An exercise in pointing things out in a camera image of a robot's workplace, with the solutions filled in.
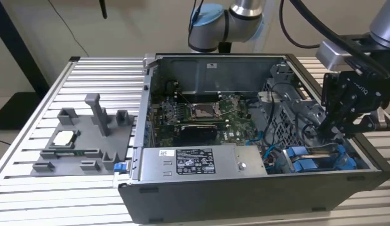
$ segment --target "blue tab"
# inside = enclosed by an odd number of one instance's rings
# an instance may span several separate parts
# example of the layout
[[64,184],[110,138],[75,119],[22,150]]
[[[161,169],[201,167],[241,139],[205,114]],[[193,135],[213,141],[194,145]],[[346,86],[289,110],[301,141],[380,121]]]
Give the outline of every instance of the blue tab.
[[223,14],[225,9],[221,4],[205,3],[201,8],[198,20],[194,23],[194,27],[203,26],[215,21]]
[[114,165],[114,172],[126,173],[127,172],[127,163],[121,162]]

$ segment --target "black stand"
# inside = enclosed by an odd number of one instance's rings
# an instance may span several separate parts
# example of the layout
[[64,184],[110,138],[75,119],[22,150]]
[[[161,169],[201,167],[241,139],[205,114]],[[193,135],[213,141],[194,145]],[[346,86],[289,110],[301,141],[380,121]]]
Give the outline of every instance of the black stand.
[[22,129],[40,100],[48,91],[48,84],[32,55],[18,33],[8,13],[0,2],[0,39],[30,81],[35,93],[16,93],[0,110],[0,129]]
[[22,129],[40,100],[36,93],[15,93],[0,109],[0,129]]

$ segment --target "power cord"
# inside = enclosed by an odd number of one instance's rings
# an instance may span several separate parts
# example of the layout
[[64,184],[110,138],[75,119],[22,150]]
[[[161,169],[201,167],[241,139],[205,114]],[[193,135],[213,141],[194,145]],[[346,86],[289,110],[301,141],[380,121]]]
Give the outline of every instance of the power cord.
[[78,39],[76,39],[76,37],[75,37],[75,35],[74,35],[74,32],[72,32],[72,30],[71,30],[71,28],[70,28],[70,26],[68,26],[67,22],[64,21],[64,19],[63,19],[62,15],[59,14],[59,12],[58,12],[58,10],[56,10],[56,8],[55,8],[55,6],[54,6],[54,4],[52,4],[51,0],[48,0],[48,3],[50,3],[50,5],[51,5],[52,9],[55,10],[55,13],[58,14],[59,18],[62,19],[62,21],[63,21],[64,25],[67,26],[67,29],[70,30],[70,33],[71,33],[71,35],[72,35],[72,38],[74,38],[74,40],[75,40],[76,44],[80,46],[80,48],[82,48],[83,52],[84,52],[84,53],[86,53],[86,55],[90,57],[90,55],[88,55],[88,53],[87,53],[86,49],[84,49],[84,48],[83,48],[83,46],[80,45],[80,43],[79,43],[79,41],[78,41]]
[[285,28],[285,20],[283,20],[283,7],[285,7],[285,0],[281,0],[281,5],[279,5],[279,9],[278,9],[278,17],[279,17],[279,22],[281,22],[281,27],[282,27],[282,31],[285,33],[285,37],[287,38],[287,40],[290,41],[290,43],[293,45],[295,45],[298,48],[319,48],[319,45],[302,45],[299,44],[290,36],[287,29]]
[[7,145],[11,145],[11,143],[8,143],[8,142],[6,142],[3,140],[0,140],[0,143],[7,144]]

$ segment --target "power supply label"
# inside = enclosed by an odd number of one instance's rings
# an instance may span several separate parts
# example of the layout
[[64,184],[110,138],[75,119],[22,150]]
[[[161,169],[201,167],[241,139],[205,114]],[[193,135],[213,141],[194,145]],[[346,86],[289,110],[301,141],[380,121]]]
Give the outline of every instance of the power supply label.
[[215,173],[213,149],[177,150],[177,173],[179,175]]

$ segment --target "metal panel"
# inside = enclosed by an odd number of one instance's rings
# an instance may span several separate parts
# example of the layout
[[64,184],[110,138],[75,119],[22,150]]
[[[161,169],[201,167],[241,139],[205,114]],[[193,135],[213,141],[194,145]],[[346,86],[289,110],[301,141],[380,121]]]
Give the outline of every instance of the metal panel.
[[[301,57],[299,60],[314,78],[322,79],[329,71],[319,61],[314,57]],[[75,70],[70,68],[74,65],[83,67]],[[137,65],[138,69],[127,69],[131,65]],[[142,86],[135,88],[123,83],[121,86],[105,87],[102,82],[114,84],[113,82],[130,82],[138,79],[143,81],[143,77],[142,58],[83,57],[78,63],[68,64],[0,161],[0,226],[137,225],[131,221],[118,191],[111,187],[113,176],[32,178],[30,173],[32,161],[39,158],[39,149],[44,146],[58,124],[58,108],[80,106],[84,104],[86,93],[99,92],[102,105],[110,114],[122,107],[137,115],[138,106],[130,104],[141,100]],[[82,86],[63,87],[66,81],[79,82]],[[88,107],[82,106],[76,113],[91,114]],[[390,131],[366,133],[366,137],[390,162]],[[183,226],[270,224],[390,225],[390,180],[377,190],[354,194],[330,212],[182,223]]]

